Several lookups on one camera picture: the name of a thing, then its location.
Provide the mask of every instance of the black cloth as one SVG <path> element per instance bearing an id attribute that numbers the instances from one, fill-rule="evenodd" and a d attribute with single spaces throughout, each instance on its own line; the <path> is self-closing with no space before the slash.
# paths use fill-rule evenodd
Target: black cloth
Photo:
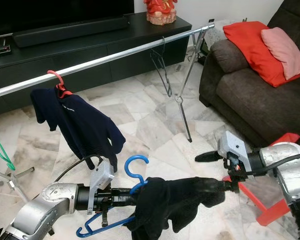
<path id="1" fill-rule="evenodd" d="M 157 240 L 163 229 L 178 233 L 195 219 L 199 204 L 207 208 L 225 200 L 223 191 L 213 192 L 216 179 L 193 177 L 172 181 L 149 177 L 140 189 L 135 208 L 135 220 L 126 224 L 133 240 Z"/>
<path id="2" fill-rule="evenodd" d="M 31 92 L 37 122 L 47 121 L 50 131 L 59 126 L 71 150 L 79 158 L 100 155 L 117 171 L 117 157 L 126 141 L 114 122 L 78 95 L 58 97 L 57 88 Z"/>

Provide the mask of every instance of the statue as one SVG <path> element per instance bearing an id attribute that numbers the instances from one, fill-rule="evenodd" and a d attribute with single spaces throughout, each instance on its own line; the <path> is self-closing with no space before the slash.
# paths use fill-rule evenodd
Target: statue
<path id="1" fill-rule="evenodd" d="M 173 23 L 176 19 L 174 3 L 178 0 L 143 0 L 146 4 L 146 19 L 154 25 L 165 25 Z"/>

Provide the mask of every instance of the pink pillow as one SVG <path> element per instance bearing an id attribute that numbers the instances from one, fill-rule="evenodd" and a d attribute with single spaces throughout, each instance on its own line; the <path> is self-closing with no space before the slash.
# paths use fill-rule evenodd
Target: pink pillow
<path id="1" fill-rule="evenodd" d="M 285 31 L 279 27 L 264 29 L 261 37 L 272 55 L 282 63 L 286 80 L 300 74 L 300 51 Z"/>

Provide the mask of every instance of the television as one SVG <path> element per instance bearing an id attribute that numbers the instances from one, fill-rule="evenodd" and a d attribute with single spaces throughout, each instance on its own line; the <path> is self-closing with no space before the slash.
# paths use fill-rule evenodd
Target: television
<path id="1" fill-rule="evenodd" d="M 0 35 L 134 13 L 134 0 L 14 0 L 0 2 Z"/>

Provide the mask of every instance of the marble floor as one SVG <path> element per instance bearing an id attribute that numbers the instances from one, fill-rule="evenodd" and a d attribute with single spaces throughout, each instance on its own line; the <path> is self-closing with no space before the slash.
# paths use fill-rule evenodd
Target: marble floor
<path id="1" fill-rule="evenodd" d="M 185 73 L 187 62 L 168 67 L 173 92 L 177 92 Z M 178 105 L 165 93 L 158 73 L 151 71 L 117 82 L 78 92 L 83 99 L 111 117 L 126 143 L 117 155 L 118 172 L 113 187 L 133 187 L 137 181 L 128 177 L 124 163 L 128 157 L 142 154 L 149 164 L 135 161 L 130 170 L 143 177 L 161 177 L 166 180 L 194 176 L 221 180 L 227 175 L 222 162 L 198 163 L 196 155 L 217 149 L 217 140 L 225 130 L 240 135 L 213 108 L 199 102 L 198 89 L 202 66 L 195 63 L 186 85 L 183 99 L 193 142 L 185 137 Z M 68 147 L 59 130 L 49 131 L 47 123 L 38 124 L 32 106 L 0 115 L 0 141 L 16 166 L 22 172 L 32 166 L 35 171 L 20 178 L 19 184 L 29 198 L 36 196 L 46 185 L 78 159 Z M 8 173 L 0 159 L 0 172 Z M 66 174 L 62 181 L 89 185 L 90 171 L 81 164 Z M 268 177 L 247 182 L 249 188 L 271 206 L 282 198 L 278 185 Z M 24 205 L 22 200 L 5 184 L 0 186 L 0 228 L 6 227 Z M 134 207 L 112 209 L 108 213 L 110 223 L 126 218 Z M 243 194 L 226 193 L 225 202 L 206 208 L 199 206 L 193 222 L 174 233 L 171 226 L 164 230 L 161 240 L 293 240 L 297 238 L 296 226 L 291 214 L 269 226 L 260 226 L 256 217 L 260 214 L 254 204 Z M 88 219 L 85 211 L 62 216 L 55 224 L 55 235 L 46 240 L 78 239 L 75 232 Z M 92 228 L 99 228 L 98 219 Z M 131 233 L 125 227 L 90 237 L 98 240 L 129 240 Z"/>

